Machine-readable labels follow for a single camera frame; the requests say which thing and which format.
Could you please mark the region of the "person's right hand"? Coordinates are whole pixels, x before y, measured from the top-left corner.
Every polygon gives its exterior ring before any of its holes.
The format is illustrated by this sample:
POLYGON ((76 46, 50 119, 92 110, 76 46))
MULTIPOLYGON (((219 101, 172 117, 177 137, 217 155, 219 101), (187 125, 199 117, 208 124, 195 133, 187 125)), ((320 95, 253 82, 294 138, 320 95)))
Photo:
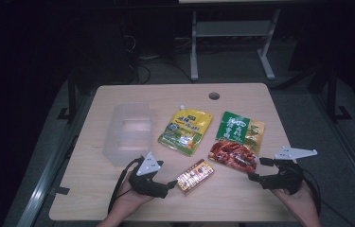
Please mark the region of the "person's right hand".
POLYGON ((282 189, 272 189, 271 192, 283 202, 297 220, 308 222, 312 218, 318 218, 313 194, 305 181, 292 195, 286 194, 282 189))

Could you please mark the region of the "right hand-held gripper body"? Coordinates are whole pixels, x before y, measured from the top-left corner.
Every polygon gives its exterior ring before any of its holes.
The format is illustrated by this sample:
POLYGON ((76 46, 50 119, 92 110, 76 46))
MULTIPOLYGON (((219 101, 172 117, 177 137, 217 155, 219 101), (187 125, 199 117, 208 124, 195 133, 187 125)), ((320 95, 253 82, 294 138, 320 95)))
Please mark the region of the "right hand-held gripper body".
POLYGON ((296 193, 304 181, 303 168, 297 159, 307 158, 318 154, 316 149, 282 147, 270 159, 275 160, 278 171, 274 175, 260 176, 259 183, 263 189, 287 189, 289 194, 296 193))

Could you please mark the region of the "grey metal rail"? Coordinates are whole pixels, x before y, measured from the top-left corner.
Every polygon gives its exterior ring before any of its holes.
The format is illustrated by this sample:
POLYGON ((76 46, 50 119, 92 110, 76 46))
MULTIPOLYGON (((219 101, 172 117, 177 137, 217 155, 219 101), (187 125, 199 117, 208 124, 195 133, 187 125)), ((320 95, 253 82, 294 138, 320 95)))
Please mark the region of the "grey metal rail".
POLYGON ((68 114, 68 95, 58 93, 44 122, 27 171, 5 221, 5 227, 33 227, 52 190, 66 155, 80 134, 93 97, 77 95, 76 114, 72 120, 59 118, 68 114))
POLYGON ((355 150, 354 148, 350 145, 349 141, 346 139, 344 133, 341 131, 339 128, 339 125, 335 123, 332 118, 328 115, 327 112, 327 106, 324 103, 322 97, 319 95, 312 95, 312 99, 315 102, 315 105, 319 109, 319 111, 322 113, 322 117, 326 124, 328 125, 329 129, 333 132, 334 137, 337 139, 339 142, 345 156, 347 157, 350 167, 352 168, 354 174, 355 174, 355 150))

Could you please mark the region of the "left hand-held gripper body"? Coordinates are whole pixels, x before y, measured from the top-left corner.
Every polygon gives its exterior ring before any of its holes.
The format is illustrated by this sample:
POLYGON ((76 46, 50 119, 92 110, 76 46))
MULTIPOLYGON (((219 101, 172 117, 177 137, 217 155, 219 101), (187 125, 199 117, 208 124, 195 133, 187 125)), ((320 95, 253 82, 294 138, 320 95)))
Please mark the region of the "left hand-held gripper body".
POLYGON ((160 169, 161 166, 157 164, 157 160, 151 152, 145 157, 141 156, 138 159, 138 165, 129 177, 133 191, 140 195, 164 199, 169 192, 166 185, 153 180, 160 169))

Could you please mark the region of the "black metal stand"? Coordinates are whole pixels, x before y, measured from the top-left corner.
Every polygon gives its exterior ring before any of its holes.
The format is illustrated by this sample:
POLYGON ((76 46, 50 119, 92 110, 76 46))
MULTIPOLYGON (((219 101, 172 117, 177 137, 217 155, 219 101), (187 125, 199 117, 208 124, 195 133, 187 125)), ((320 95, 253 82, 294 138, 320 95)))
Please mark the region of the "black metal stand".
POLYGON ((68 124, 71 124, 77 113, 76 82, 72 73, 67 78, 67 94, 68 106, 61 108, 58 119, 66 120, 68 124))
POLYGON ((337 123, 339 120, 350 120, 351 115, 345 106, 336 105, 337 74, 334 65, 328 66, 328 90, 327 90, 327 114, 329 118, 337 123))

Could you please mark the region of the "red and yellow box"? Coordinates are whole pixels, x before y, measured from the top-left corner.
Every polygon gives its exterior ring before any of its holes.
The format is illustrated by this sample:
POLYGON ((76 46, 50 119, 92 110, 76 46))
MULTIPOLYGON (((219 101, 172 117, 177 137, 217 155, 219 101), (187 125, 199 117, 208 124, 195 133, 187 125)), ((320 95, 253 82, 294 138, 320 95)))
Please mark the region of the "red and yellow box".
POLYGON ((201 159, 176 178, 177 185, 186 196, 213 174, 214 169, 212 166, 204 159, 201 159))

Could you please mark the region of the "white metal stand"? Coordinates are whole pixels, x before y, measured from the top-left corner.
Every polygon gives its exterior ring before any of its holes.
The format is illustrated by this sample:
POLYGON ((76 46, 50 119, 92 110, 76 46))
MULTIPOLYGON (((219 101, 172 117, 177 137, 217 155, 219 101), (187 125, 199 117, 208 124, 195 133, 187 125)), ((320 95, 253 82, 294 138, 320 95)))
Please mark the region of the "white metal stand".
POLYGON ((270 20, 261 21, 218 21, 203 22, 197 20, 197 12, 192 13, 190 79, 199 79, 197 61, 197 39, 209 37, 264 37, 265 43, 257 50, 259 61, 268 80, 275 79, 275 73, 267 58, 273 39, 280 9, 274 11, 270 20))

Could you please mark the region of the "green and red snack packet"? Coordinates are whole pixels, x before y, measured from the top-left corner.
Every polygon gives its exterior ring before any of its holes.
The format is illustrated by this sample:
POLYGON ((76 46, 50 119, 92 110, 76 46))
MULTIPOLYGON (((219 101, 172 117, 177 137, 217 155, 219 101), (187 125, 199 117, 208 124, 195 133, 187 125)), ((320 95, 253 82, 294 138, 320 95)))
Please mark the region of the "green and red snack packet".
POLYGON ((255 173, 265 124, 224 112, 208 159, 240 172, 255 173))

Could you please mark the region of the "person's left hand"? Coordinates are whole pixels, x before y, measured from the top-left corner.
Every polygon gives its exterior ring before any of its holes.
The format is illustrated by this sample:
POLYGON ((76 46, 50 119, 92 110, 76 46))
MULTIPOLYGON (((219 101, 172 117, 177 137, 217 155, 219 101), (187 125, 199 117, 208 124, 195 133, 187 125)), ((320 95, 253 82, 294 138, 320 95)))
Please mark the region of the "person's left hand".
POLYGON ((140 195, 133 191, 129 181, 125 180, 120 186, 115 204, 112 208, 112 214, 116 214, 121 219, 128 218, 142 205, 152 200, 153 197, 140 195))

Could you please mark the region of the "yellow spout pouch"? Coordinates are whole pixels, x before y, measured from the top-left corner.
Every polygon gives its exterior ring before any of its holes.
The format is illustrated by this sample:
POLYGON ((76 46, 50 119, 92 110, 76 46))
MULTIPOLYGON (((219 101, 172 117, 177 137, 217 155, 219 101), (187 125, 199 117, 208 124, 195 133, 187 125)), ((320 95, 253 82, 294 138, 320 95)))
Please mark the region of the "yellow spout pouch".
POLYGON ((186 156, 192 156, 212 119, 212 113, 189 109, 181 105, 158 137, 158 142, 186 156))

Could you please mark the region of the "clear plastic container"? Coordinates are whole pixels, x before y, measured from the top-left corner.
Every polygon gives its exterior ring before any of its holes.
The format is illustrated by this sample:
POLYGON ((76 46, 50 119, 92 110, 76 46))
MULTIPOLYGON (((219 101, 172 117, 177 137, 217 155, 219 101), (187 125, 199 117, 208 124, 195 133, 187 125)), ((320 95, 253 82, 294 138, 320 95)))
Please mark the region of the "clear plastic container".
POLYGON ((103 155, 123 167, 151 150, 152 111, 146 102, 125 102, 114 107, 103 155))

